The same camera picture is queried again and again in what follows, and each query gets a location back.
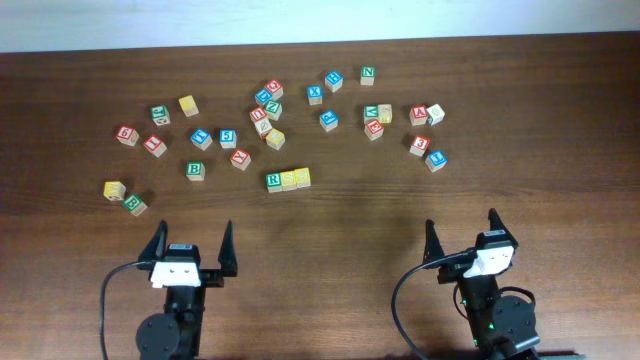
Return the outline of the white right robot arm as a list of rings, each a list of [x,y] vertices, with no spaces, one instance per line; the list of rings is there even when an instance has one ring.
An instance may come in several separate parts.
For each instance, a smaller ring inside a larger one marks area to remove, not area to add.
[[[477,235],[475,245],[445,254],[428,220],[423,263],[438,270],[440,284],[453,283],[461,296],[457,309],[466,317],[482,359],[539,360],[536,350],[536,299],[532,292],[500,287],[497,277],[511,268],[519,243],[495,209],[488,212],[489,229]]]

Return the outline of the blue I block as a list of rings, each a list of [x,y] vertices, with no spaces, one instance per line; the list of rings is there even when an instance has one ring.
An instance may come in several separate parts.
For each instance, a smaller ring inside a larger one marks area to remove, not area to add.
[[[431,172],[436,172],[447,164],[447,157],[441,150],[428,154],[425,158],[425,164]]]

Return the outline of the yellow S block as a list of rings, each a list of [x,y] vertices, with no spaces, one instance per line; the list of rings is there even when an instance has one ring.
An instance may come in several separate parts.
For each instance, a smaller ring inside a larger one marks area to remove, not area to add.
[[[281,172],[280,180],[281,180],[282,189],[284,191],[291,191],[291,190],[297,189],[296,175],[293,170]]]

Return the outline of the green N block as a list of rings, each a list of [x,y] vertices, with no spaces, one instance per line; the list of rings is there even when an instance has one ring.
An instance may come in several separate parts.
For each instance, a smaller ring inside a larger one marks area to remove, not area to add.
[[[360,72],[360,84],[373,86],[375,82],[376,68],[374,66],[362,66]]]

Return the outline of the red 6 block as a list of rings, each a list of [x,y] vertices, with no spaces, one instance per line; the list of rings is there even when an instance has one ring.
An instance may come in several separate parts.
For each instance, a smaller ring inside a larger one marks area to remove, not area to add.
[[[127,146],[135,146],[138,139],[138,132],[130,126],[121,126],[116,133],[117,140]]]

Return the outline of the green B block lower left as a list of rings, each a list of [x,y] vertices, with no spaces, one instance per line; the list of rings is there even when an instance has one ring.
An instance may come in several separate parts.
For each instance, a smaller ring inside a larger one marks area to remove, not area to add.
[[[131,194],[126,197],[123,205],[134,216],[141,215],[148,208],[137,194]]]

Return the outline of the green B block centre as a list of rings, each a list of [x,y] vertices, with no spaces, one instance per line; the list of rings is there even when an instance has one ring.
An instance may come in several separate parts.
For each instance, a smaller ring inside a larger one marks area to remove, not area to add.
[[[186,176],[190,181],[203,181],[206,176],[206,168],[203,162],[188,162]]]

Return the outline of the green Z block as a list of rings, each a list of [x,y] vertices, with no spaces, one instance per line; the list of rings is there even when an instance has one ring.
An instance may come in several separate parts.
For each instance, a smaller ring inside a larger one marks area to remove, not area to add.
[[[280,102],[269,100],[264,104],[264,111],[270,120],[278,121],[283,112],[283,107]]]

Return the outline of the red E block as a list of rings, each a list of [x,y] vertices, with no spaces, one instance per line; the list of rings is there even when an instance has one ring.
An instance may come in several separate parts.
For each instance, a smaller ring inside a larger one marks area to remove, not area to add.
[[[384,127],[377,119],[370,119],[364,126],[364,133],[370,141],[374,141],[383,135]]]

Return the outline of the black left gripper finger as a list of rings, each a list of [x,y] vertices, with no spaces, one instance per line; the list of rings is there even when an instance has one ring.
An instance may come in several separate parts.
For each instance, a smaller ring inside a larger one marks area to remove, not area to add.
[[[138,260],[141,262],[162,260],[165,257],[167,237],[168,224],[165,220],[161,220],[153,237],[140,253]]]
[[[218,255],[218,263],[224,276],[236,276],[238,274],[238,263],[233,242],[233,223],[231,220],[227,222]]]

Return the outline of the red Y block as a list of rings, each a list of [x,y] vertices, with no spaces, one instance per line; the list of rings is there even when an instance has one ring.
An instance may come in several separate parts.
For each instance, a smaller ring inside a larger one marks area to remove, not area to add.
[[[234,167],[245,171],[251,163],[251,156],[246,150],[237,148],[231,155],[230,162]]]

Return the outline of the green J block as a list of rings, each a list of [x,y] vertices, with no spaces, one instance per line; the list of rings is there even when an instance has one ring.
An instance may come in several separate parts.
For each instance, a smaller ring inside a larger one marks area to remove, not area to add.
[[[150,109],[150,114],[156,126],[164,126],[170,123],[170,115],[165,105],[153,106]]]

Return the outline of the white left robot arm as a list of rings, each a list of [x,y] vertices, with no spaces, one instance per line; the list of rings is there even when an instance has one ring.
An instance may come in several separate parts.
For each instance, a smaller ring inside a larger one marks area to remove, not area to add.
[[[218,254],[218,269],[203,269],[194,244],[169,244],[168,225],[161,221],[138,257],[138,269],[150,273],[156,289],[166,291],[163,311],[147,317],[138,327],[136,346],[142,359],[193,360],[199,355],[206,290],[222,288],[238,275],[233,224],[226,225]]]

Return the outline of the red U block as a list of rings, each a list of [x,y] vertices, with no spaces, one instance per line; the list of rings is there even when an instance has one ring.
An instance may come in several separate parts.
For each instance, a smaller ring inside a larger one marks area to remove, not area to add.
[[[267,119],[268,116],[261,106],[258,106],[249,111],[249,116],[254,123]]]

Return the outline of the green R block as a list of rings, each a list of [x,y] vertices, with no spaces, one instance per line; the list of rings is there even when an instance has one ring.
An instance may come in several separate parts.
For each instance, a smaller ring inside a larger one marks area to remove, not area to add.
[[[269,193],[281,192],[283,190],[281,174],[279,172],[267,174],[266,186]]]

